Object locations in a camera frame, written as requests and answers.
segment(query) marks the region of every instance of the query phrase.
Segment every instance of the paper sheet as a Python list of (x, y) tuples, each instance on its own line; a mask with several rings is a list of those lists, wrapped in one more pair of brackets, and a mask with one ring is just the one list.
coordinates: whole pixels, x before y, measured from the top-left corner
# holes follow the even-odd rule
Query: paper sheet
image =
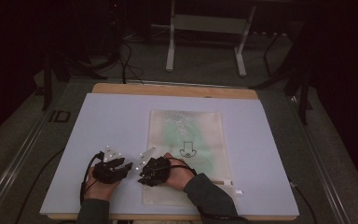
[[(148, 147), (157, 148), (151, 157), (158, 158), (170, 152), (233, 195), (220, 113), (153, 110)], [(143, 203), (193, 206), (183, 192), (168, 187), (144, 186)]]

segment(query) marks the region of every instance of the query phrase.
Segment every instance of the metal frame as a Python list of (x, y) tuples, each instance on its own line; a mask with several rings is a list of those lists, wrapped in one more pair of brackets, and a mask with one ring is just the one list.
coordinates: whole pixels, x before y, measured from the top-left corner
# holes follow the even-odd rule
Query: metal frame
[(29, 132), (16, 156), (3, 172), (0, 178), (0, 204), (5, 199), (8, 191), (16, 180), (17, 175), (20, 173), (23, 164), (27, 160), (28, 155), (33, 150), (34, 143), (36, 142), (45, 123), (48, 121), (48, 118), (51, 116), (55, 105), (58, 103), (58, 99), (63, 95), (65, 88), (66, 83), (58, 83), (57, 93), (54, 94), (56, 99), (52, 98), (51, 104), (49, 104), (45, 112), (42, 112), (40, 119)]
[(206, 32), (219, 32), (228, 34), (240, 34), (241, 42), (234, 48), (235, 58), (237, 61), (238, 71), (241, 77), (246, 76), (246, 69), (243, 63), (242, 51), (246, 38), (249, 34), (252, 20), (255, 15), (256, 6), (252, 6), (251, 12), (247, 20), (190, 16), (183, 14), (175, 14), (175, 0), (171, 1), (171, 25), (170, 25), (170, 45), (168, 47), (168, 57), (165, 69), (167, 72), (173, 70), (173, 61), (175, 54), (175, 29), (194, 30)]
[(316, 174), (319, 176), (321, 180), (322, 187), (324, 188), (324, 193), (332, 211), (336, 217), (337, 223), (339, 224), (351, 224), (351, 220), (348, 217), (347, 212), (342, 204), (342, 201), (339, 199), (339, 195), (337, 194), (336, 188), (334, 187), (334, 183), (330, 177), (330, 174), (327, 172), (327, 169), (322, 160), (320, 149), (315, 145), (315, 140), (313, 140), (313, 136), (307, 127), (307, 125), (301, 125), (301, 119), (297, 116), (296, 109), (298, 107), (298, 102), (296, 101), (296, 97), (287, 98), (290, 104), (290, 108), (293, 112), (294, 117), (297, 119), (297, 123), (302, 131), (302, 135), (307, 142), (307, 145), (310, 147), (309, 154), (310, 159), (312, 160), (313, 165), (315, 166)]

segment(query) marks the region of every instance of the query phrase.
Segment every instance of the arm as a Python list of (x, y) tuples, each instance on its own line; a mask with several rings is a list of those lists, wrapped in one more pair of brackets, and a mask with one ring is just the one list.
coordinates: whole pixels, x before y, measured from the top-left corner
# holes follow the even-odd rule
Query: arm
[(108, 224), (110, 198), (120, 182), (101, 183), (92, 177), (92, 171), (93, 168), (89, 170), (86, 193), (77, 216), (77, 224)]
[[(165, 158), (172, 158), (170, 153), (164, 155)], [(170, 160), (171, 165), (184, 165), (178, 160)], [(166, 185), (184, 191), (188, 199), (197, 207), (201, 208), (206, 214), (220, 216), (237, 216), (237, 209), (231, 197), (222, 189), (218, 188), (205, 174), (193, 175), (191, 171), (183, 168), (171, 169), (170, 177)], [(237, 224), (244, 223), (236, 220), (218, 220), (201, 216), (204, 224)]]

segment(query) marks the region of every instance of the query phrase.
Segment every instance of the metal leg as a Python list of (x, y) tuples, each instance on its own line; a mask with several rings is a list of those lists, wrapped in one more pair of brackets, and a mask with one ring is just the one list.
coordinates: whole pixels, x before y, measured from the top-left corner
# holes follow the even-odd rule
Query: metal leg
[(300, 106), (298, 108), (298, 115), (305, 125), (307, 125), (306, 113), (308, 104), (308, 92), (310, 89), (310, 73), (311, 71), (308, 69), (305, 71), (305, 74), (302, 77)]
[(239, 74), (241, 77), (246, 77), (245, 65), (243, 63), (243, 58), (242, 58), (242, 50), (243, 50), (243, 46), (245, 45), (246, 38), (248, 37), (249, 30), (252, 25), (252, 20), (255, 15), (255, 9), (256, 9), (256, 6), (253, 6), (251, 9), (251, 13), (249, 14), (249, 18), (245, 24), (245, 27), (244, 27), (244, 30), (242, 33), (241, 42), (237, 47), (234, 48), (235, 58), (237, 60), (238, 71), (239, 71)]
[(170, 26), (170, 45), (168, 47), (167, 65), (165, 70), (171, 72), (173, 70), (173, 60), (175, 56), (175, 0), (171, 1), (171, 26)]
[(266, 64), (266, 68), (269, 76), (271, 76), (271, 70), (269, 70), (269, 62), (267, 61), (267, 52), (269, 51), (269, 49), (271, 49), (272, 45), (275, 43), (275, 41), (277, 41), (278, 37), (280, 36), (281, 34), (275, 35), (274, 39), (271, 41), (266, 51), (264, 51), (263, 59), (264, 59), (264, 63)]

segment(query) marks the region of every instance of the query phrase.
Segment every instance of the white board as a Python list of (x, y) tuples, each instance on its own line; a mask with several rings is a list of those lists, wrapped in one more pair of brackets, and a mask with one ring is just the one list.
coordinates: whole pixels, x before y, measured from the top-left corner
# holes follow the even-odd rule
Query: white board
[[(41, 214), (76, 214), (80, 183), (92, 156), (110, 146), (127, 162), (147, 150), (150, 111), (220, 112), (236, 198), (242, 216), (298, 216), (293, 192), (260, 101), (89, 93), (81, 108)], [(196, 215), (195, 207), (142, 204), (139, 172), (132, 169), (114, 193), (112, 214)]]

